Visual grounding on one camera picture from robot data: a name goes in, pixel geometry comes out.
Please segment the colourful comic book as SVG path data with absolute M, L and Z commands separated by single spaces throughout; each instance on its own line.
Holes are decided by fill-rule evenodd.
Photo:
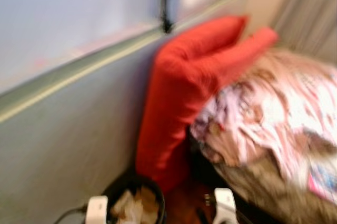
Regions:
M 306 186 L 314 194 L 337 204 L 337 168 L 334 163 L 311 163 Z

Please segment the black round waste bin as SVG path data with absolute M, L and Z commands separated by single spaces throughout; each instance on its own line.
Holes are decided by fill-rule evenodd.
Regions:
M 153 224 L 166 224 L 167 211 L 165 196 L 156 181 L 147 176 L 137 174 L 122 174 L 109 184 L 102 195 L 108 197 L 108 210 L 112 204 L 118 201 L 122 194 L 128 189 L 131 192 L 140 191 L 142 188 L 149 189 L 158 203 L 158 219 Z

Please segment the bed with grey floral sheet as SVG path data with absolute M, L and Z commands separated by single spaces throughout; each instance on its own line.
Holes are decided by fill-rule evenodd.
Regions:
M 300 159 L 298 174 L 282 178 L 277 161 L 265 152 L 240 166 L 207 157 L 233 192 L 283 224 L 337 224 L 335 197 L 323 198 L 308 186 L 310 170 L 322 169 L 336 178 L 337 152 L 311 152 Z

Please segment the pink cartoon print blanket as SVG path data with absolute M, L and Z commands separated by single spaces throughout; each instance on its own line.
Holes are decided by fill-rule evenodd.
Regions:
M 273 49 L 205 104 L 190 133 L 208 157 L 240 166 L 268 152 L 282 178 L 293 178 L 303 155 L 337 151 L 336 75 L 334 66 Z

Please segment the red ribbed cushion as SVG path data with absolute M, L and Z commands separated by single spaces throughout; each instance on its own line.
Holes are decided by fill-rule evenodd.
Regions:
M 199 62 L 209 53 L 238 41 L 249 18 L 229 15 L 195 25 L 171 37 L 155 56 L 157 73 L 195 75 Z
M 185 133 L 218 91 L 241 76 L 277 41 L 265 28 L 242 42 L 217 49 L 199 62 L 195 75 L 157 73 L 152 68 L 137 143 L 136 171 L 169 192 L 189 176 Z

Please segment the crumpled paper rubbish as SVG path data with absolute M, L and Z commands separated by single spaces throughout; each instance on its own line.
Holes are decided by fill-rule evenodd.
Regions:
M 156 195 L 147 187 L 135 192 L 125 190 L 111 207 L 110 214 L 115 224 L 156 224 L 160 205 Z

